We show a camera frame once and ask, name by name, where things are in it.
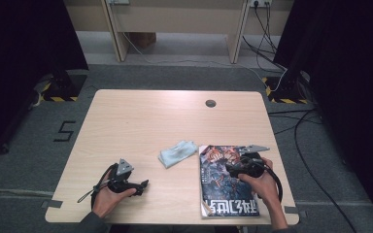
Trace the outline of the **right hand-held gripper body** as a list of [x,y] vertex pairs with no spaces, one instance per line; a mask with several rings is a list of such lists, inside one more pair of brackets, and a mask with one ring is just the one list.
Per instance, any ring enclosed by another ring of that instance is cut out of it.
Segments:
[[268,147],[257,145],[249,145],[238,149],[242,169],[245,174],[253,178],[259,178],[264,173],[265,163],[261,159],[259,153],[267,150],[269,150]]

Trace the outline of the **dark illustrated magazine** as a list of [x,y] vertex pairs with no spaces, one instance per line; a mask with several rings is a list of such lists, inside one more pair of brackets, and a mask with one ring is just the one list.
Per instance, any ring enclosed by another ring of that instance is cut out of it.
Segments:
[[226,165],[240,161],[241,149],[240,146],[199,148],[203,217],[259,217],[251,186],[226,170]]

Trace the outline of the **dark curtain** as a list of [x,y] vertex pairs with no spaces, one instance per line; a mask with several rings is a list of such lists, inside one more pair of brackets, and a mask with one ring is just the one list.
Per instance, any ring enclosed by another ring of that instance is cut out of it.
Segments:
[[38,80],[86,67],[64,0],[0,0],[0,139]]
[[276,62],[297,65],[373,203],[373,0],[293,0]]

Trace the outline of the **light blue cloth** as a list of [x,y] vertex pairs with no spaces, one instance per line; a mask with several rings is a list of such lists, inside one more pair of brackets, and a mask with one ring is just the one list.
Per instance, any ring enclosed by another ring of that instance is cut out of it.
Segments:
[[198,146],[193,141],[180,141],[177,145],[162,150],[158,159],[165,168],[169,168],[192,156],[197,150]]

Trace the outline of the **person's right hand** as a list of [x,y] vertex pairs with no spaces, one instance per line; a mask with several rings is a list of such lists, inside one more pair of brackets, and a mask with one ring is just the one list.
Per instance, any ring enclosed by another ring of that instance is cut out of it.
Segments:
[[253,178],[246,174],[239,174],[238,178],[252,187],[253,192],[262,199],[268,209],[281,208],[276,182],[267,171],[259,178]]

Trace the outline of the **white wall power outlet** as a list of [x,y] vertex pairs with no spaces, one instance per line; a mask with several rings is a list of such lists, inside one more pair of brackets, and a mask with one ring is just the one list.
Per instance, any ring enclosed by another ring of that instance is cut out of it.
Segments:
[[272,4],[272,0],[251,0],[250,7],[253,8],[267,8]]

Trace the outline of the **grey floor tape piece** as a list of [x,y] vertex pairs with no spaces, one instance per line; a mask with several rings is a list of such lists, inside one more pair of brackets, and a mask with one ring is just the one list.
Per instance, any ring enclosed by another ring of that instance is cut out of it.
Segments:
[[307,212],[299,211],[296,207],[284,206],[284,210],[286,214],[298,214],[301,218],[307,217]]
[[43,209],[47,209],[47,208],[60,209],[61,206],[62,206],[62,201],[57,201],[57,200],[45,200],[41,205]]

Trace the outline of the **brown cardboard box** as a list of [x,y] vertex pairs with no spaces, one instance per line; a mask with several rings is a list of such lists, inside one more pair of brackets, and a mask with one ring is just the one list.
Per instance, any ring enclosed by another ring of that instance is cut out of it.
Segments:
[[151,32],[130,32],[129,38],[135,46],[142,49],[145,49],[156,42],[156,34]]

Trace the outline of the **person's left hand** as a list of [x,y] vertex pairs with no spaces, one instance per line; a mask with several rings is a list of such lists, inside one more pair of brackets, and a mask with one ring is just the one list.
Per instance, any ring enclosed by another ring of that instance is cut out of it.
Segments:
[[125,198],[136,192],[135,188],[130,188],[124,192],[115,193],[108,187],[102,188],[95,197],[92,211],[99,217],[104,218]]

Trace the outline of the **black stand base striped tape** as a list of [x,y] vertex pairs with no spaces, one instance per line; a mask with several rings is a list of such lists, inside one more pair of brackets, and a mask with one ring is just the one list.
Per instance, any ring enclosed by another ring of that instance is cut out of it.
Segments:
[[43,87],[37,90],[37,102],[75,102],[78,100],[85,80],[85,74],[70,74],[67,71],[63,71],[59,76],[45,75],[40,80],[40,83],[44,84]]
[[264,77],[267,98],[272,103],[307,104],[305,92],[297,78],[291,78],[287,72],[277,77]]

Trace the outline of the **beige desk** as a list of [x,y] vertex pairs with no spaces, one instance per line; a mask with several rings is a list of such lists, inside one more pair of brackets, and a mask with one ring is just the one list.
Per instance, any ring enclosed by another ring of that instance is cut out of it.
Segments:
[[129,32],[221,34],[229,60],[238,60],[250,0],[101,0],[117,60],[129,49]]

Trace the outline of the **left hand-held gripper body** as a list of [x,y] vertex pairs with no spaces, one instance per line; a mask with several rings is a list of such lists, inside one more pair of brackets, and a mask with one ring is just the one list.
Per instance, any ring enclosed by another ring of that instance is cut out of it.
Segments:
[[127,189],[135,188],[136,194],[140,191],[140,186],[137,183],[130,183],[130,177],[134,168],[123,158],[112,166],[112,171],[109,174],[107,186],[115,193],[121,193]]

